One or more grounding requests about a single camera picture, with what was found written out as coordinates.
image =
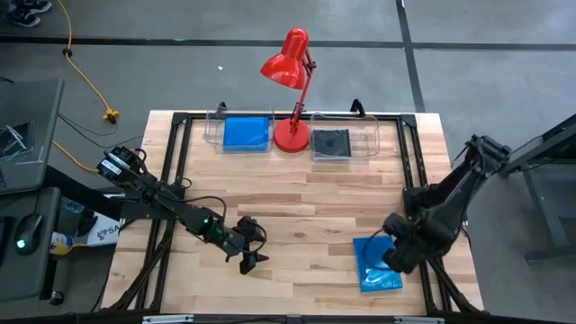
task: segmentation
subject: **lamp base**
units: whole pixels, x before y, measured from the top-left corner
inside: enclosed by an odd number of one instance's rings
[[[274,127],[274,143],[284,152],[300,152],[306,149],[310,140],[310,131],[304,121],[298,121],[296,132],[290,133],[290,118],[280,121]]]

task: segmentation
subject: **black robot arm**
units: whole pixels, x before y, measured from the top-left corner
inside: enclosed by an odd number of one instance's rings
[[[219,215],[206,207],[199,207],[188,202],[200,200],[180,199],[171,185],[158,181],[147,169],[144,161],[127,148],[114,148],[104,152],[105,158],[98,165],[98,174],[119,187],[126,187],[138,196],[131,197],[134,203],[146,204],[148,217],[142,219],[174,219],[185,226],[186,231],[204,243],[211,243],[226,254],[226,261],[240,253],[240,272],[245,275],[256,266],[256,262],[267,260],[257,251],[266,243],[266,231],[250,217],[242,218],[236,227],[224,226],[225,212]],[[204,198],[221,198],[207,196]],[[250,251],[250,242],[261,242],[260,246]]]
[[[472,136],[462,164],[439,184],[405,188],[407,218],[391,214],[383,230],[395,248],[382,259],[397,272],[411,273],[422,261],[445,255],[455,242],[466,209],[486,180],[508,160],[510,148],[488,136]]]

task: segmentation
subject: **gray floor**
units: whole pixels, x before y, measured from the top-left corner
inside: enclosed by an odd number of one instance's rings
[[[401,41],[393,0],[64,0],[77,36],[198,40],[281,40],[293,26],[314,41]],[[576,43],[571,0],[405,0],[414,41]],[[55,4],[32,30],[2,22],[1,34],[66,36]],[[0,76],[17,81],[61,77],[61,111],[95,131],[106,131],[104,109],[62,57],[61,45],[0,43]],[[207,109],[271,104],[291,109],[298,92],[259,75],[267,47],[74,46],[75,62],[113,108],[120,130],[110,145],[140,135],[151,109]],[[360,98],[367,110],[414,112],[403,49],[313,48],[318,62],[307,108],[345,111]],[[576,51],[415,50],[427,112],[440,113],[450,156],[474,134],[518,147],[574,114]],[[88,165],[102,149],[65,124],[56,140]],[[138,146],[134,140],[129,143]],[[94,188],[108,186],[82,172],[59,151],[50,163]],[[472,254],[487,311],[499,315],[576,321],[574,258],[528,265],[527,251],[550,239],[521,176],[493,178],[469,210]],[[87,311],[105,278],[111,250],[78,253],[60,267],[67,301],[53,308],[35,301],[0,304],[2,317]],[[18,310],[10,312],[10,306]]]

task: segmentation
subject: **wooden table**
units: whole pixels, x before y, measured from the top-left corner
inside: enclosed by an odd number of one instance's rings
[[[164,162],[172,114],[150,112],[144,134],[146,164],[157,177]],[[435,113],[416,116],[428,181],[438,182],[450,172],[440,118]],[[405,184],[393,122],[380,123],[381,151],[377,156],[363,164],[349,165],[314,163],[309,150],[284,153],[274,148],[269,154],[219,154],[203,140],[203,126],[203,121],[193,124],[184,173],[192,180],[193,190],[186,197],[212,194],[224,198],[229,206],[227,226],[233,226],[241,216],[256,217],[268,232],[268,243],[261,252],[270,260],[242,275],[238,269],[240,257],[225,263],[219,249],[204,245],[178,224],[162,312],[426,313],[418,269],[402,275],[404,287],[398,291],[360,293],[358,288],[352,238],[378,230],[390,212],[403,213],[401,188]],[[217,202],[206,203],[221,212]],[[149,220],[138,220],[121,233],[103,307],[116,302],[141,269],[149,227]],[[454,243],[444,261],[454,282],[481,309],[473,259],[464,236]],[[431,269],[430,275],[439,305],[437,279]],[[151,278],[154,283],[156,273]],[[148,300],[153,289],[151,284]]]

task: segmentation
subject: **shoe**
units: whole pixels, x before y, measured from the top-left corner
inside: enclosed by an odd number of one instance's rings
[[[22,27],[34,27],[40,22],[40,18],[22,8],[16,8],[6,16],[10,23],[15,23]]]
[[[21,0],[16,2],[16,7],[26,9],[30,11],[31,14],[42,14],[50,10],[52,7],[52,2],[40,0]]]

